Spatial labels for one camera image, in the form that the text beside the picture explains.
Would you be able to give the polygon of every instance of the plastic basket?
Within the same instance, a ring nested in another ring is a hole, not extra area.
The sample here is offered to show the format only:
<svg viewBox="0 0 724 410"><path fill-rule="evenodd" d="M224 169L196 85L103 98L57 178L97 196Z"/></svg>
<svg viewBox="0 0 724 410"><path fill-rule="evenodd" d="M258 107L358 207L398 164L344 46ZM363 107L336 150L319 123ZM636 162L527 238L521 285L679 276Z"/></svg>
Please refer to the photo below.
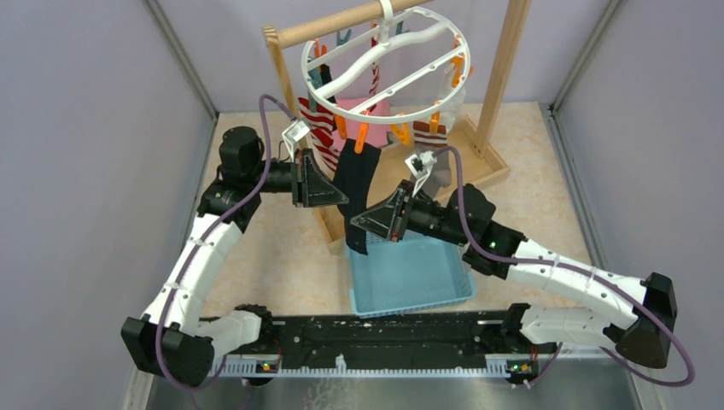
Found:
<svg viewBox="0 0 724 410"><path fill-rule="evenodd" d="M367 253L347 248L349 298L360 318L456 305L476 294L475 280L451 243L415 232L398 243L368 234Z"/></svg>

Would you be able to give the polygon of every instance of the wooden stand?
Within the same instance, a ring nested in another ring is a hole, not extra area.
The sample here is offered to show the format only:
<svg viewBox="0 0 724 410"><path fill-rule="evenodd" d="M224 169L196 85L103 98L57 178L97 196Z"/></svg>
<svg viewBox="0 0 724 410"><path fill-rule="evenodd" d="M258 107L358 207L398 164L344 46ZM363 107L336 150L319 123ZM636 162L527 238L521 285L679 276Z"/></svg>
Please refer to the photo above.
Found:
<svg viewBox="0 0 724 410"><path fill-rule="evenodd" d="M431 0L391 0L391 3L394 12L398 12L429 1ZM497 184L510 173L510 168L500 155L495 152L495 149L490 146L489 142L529 8L530 0L509 0L503 30L500 34L498 49L493 61L493 70L490 73L488 88L486 89L477 126L467 116L458 118L458 122L448 136L448 143L454 145L460 151L465 182L474 184L481 189ZM279 32L273 26L264 27L266 47L274 62L284 100L292 112L299 115L299 107L292 90L283 50L381 17L382 6L378 1L374 1ZM305 148L307 146L304 141L302 141L301 145ZM382 149L377 172L370 187L367 200L368 206L388 197L402 179L410 177L410 171L407 169L404 160L411 152L412 146L399 143ZM436 198L440 199L449 196L455 190L455 184L456 179L453 173L452 184L441 190ZM336 207L315 208L313 212L321 225L330 252L337 254L342 250L342 244L344 243L342 215L337 211Z"/></svg>

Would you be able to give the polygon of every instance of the pink cloth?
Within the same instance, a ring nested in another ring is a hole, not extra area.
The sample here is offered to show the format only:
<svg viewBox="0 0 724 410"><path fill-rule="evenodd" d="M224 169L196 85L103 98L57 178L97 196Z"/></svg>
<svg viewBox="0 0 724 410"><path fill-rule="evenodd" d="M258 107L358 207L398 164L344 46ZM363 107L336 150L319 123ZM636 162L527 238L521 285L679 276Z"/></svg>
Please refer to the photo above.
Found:
<svg viewBox="0 0 724 410"><path fill-rule="evenodd" d="M357 107L368 98L369 97L356 98L353 100L343 100L341 98L337 98L337 104L339 104L339 106L344 109L350 109ZM375 110L372 111L372 114L380 116L389 115L389 102L379 102L375 107ZM359 132L359 123L354 120L345 121L347 122L347 138L357 139L357 133ZM389 126L370 124L369 131L367 132L367 139L365 140L365 142L369 145L372 145L373 147L384 147L388 145L387 133L389 131ZM337 148L339 151L342 151L342 148L344 147L344 140L340 138L339 131L335 130L334 132L332 132L332 137L335 140L335 142L333 143L335 148Z"/></svg>

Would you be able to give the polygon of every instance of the blue clothespin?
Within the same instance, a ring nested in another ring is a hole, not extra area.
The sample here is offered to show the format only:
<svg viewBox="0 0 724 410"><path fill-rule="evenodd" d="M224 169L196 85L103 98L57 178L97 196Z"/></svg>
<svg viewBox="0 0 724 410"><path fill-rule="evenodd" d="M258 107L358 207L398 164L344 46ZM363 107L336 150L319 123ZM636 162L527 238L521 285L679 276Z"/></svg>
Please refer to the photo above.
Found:
<svg viewBox="0 0 724 410"><path fill-rule="evenodd" d="M322 74L320 73L318 68L314 68L312 71L310 71L309 77L312 78L312 86L315 90L322 86ZM311 92L307 93L307 98L309 99L309 110L313 113L316 113L317 101L312 97Z"/></svg>
<svg viewBox="0 0 724 410"><path fill-rule="evenodd" d="M344 37L340 35L340 32L337 32L337 47L349 41L350 36L352 36L352 29L347 30L347 34L345 34Z"/></svg>
<svg viewBox="0 0 724 410"><path fill-rule="evenodd" d="M401 21L397 23L397 29L394 31L394 34L404 34L406 32L410 32L410 30L402 30L402 25L405 23L404 21Z"/></svg>

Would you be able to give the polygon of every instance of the white wall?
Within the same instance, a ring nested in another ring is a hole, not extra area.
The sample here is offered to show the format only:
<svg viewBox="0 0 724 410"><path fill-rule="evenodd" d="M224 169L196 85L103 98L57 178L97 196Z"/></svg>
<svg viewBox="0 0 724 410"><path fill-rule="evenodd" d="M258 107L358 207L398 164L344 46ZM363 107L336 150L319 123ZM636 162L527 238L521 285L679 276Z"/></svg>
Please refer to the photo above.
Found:
<svg viewBox="0 0 724 410"><path fill-rule="evenodd" d="M118 408L211 120L142 2L0 3L0 407Z"/></svg>
<svg viewBox="0 0 724 410"><path fill-rule="evenodd" d="M276 74L266 51L261 28L273 24L286 28L323 15L362 4L368 0L163 0L177 35L190 55L201 80L220 111L256 110L262 93L280 95ZM508 101L551 102L581 51L583 44L608 3L607 0L539 0L528 14L515 66L506 89ZM439 0L425 7L453 21L472 47L476 73L469 81L468 100L481 102L493 65L495 48L505 16L506 0ZM355 30L359 35L362 29ZM334 34L324 39L335 45ZM298 95L306 95L301 81L301 45L285 56ZM424 51L408 47L382 61L382 80L390 83L402 73L411 73L433 60ZM340 59L332 71L341 72L350 60ZM371 76L364 76L344 97L363 97ZM435 82L424 82L415 92L394 96L393 104L429 103L437 90Z"/></svg>
<svg viewBox="0 0 724 410"><path fill-rule="evenodd" d="M627 2L562 112L611 267L669 275L697 365L678 408L721 408L724 3ZM669 379L683 366L671 354Z"/></svg>

